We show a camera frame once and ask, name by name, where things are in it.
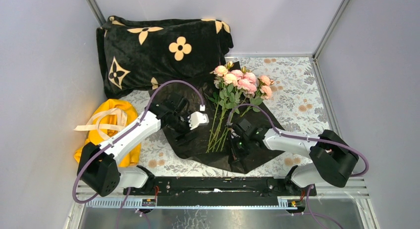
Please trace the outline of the black wrapping paper sheet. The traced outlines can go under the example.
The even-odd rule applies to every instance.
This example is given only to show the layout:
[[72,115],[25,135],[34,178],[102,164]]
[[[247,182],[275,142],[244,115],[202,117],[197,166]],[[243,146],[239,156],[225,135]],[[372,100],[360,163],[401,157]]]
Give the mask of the black wrapping paper sheet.
[[[201,65],[201,64],[182,64],[180,66],[172,66],[170,64],[158,64],[153,73],[153,79],[155,83],[164,83],[173,79],[182,79],[187,82],[190,82],[198,88],[206,100],[206,113],[210,117],[210,122],[213,120],[213,115],[215,113],[215,105],[208,100],[208,97],[216,91],[214,85],[214,75],[211,72],[219,65],[225,65],[228,62],[221,62],[218,64],[212,65]],[[241,69],[238,62],[234,63],[234,67]],[[265,118],[264,113],[268,112],[268,108],[261,103],[256,107],[259,112],[254,112],[250,110],[244,116],[232,116],[230,114],[225,118],[224,126],[227,127],[226,123],[228,120],[238,120],[245,118],[250,123],[255,124],[256,126],[269,126],[268,120]],[[203,163],[208,166],[216,167],[222,170],[237,172],[237,173],[249,173],[253,169],[267,163],[268,161],[281,155],[281,151],[263,151],[259,150],[254,153],[251,153],[245,160],[244,164],[236,163],[230,164],[229,160],[229,146],[227,136],[223,138],[224,147],[221,151],[207,153],[207,146],[210,136],[211,123],[209,126],[199,127],[194,131],[198,133],[198,137],[193,141],[189,142],[184,146],[174,146],[171,145],[177,156],[183,159],[191,159]]]

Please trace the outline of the pink fake flower bunch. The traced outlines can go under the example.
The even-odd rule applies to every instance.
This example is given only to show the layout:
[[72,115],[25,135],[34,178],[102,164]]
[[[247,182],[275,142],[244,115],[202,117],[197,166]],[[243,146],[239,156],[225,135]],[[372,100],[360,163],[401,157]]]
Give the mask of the pink fake flower bunch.
[[224,147],[223,138],[228,132],[224,126],[225,118],[230,114],[242,117],[250,110],[259,112],[256,107],[272,97],[271,86],[274,84],[266,75],[256,76],[246,67],[235,68],[231,61],[217,66],[211,74],[214,75],[216,91],[208,100],[215,105],[215,113],[211,120],[207,153],[221,151]]

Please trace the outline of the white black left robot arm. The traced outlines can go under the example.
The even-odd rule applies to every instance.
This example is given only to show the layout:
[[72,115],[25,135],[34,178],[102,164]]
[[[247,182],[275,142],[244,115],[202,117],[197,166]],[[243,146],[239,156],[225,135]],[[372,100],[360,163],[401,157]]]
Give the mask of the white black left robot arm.
[[208,124],[204,99],[200,99],[198,111],[182,115],[185,101],[176,94],[160,103],[150,100],[140,116],[114,136],[99,144],[88,143],[81,152],[77,180],[83,181],[101,197],[118,188],[135,188],[143,195],[151,193],[154,182],[146,169],[120,167],[120,163],[134,147],[165,126],[180,127],[181,132],[188,133]]

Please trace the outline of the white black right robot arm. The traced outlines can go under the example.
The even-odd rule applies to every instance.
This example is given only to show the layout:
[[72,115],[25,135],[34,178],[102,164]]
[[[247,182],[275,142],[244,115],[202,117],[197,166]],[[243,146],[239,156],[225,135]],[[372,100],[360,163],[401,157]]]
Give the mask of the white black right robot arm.
[[304,135],[273,125],[256,127],[242,119],[230,125],[227,140],[235,160],[258,150],[288,152],[310,159],[310,164],[294,166],[285,177],[284,189],[290,195],[323,182],[343,188],[359,160],[359,155],[331,130],[324,130],[319,135]]

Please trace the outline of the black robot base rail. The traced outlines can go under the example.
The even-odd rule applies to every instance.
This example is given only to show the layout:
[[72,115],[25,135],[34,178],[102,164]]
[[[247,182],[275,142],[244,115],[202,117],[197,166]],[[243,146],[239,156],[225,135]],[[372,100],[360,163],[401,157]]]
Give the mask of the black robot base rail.
[[316,190],[300,188],[287,178],[274,177],[163,177],[148,179],[141,188],[124,189],[131,196],[150,196],[158,206],[280,206],[280,197],[301,199]]

